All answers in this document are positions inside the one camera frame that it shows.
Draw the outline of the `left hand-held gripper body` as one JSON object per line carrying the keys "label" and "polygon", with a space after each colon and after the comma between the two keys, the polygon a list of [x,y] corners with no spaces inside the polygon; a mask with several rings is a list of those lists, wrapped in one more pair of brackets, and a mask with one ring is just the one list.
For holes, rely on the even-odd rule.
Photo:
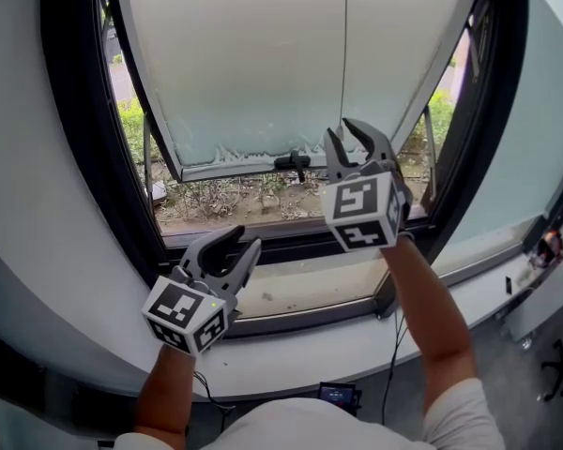
{"label": "left hand-held gripper body", "polygon": [[158,278],[142,313],[156,339],[197,357],[235,322],[238,292],[238,270],[215,275],[185,259]]}

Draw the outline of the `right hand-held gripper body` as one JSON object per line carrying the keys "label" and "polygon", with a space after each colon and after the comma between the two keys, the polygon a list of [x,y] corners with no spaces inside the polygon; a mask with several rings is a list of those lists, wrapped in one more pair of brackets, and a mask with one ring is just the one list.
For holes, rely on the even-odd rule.
{"label": "right hand-held gripper body", "polygon": [[328,184],[320,197],[325,222],[346,252],[395,247],[413,199],[388,160],[371,161]]}

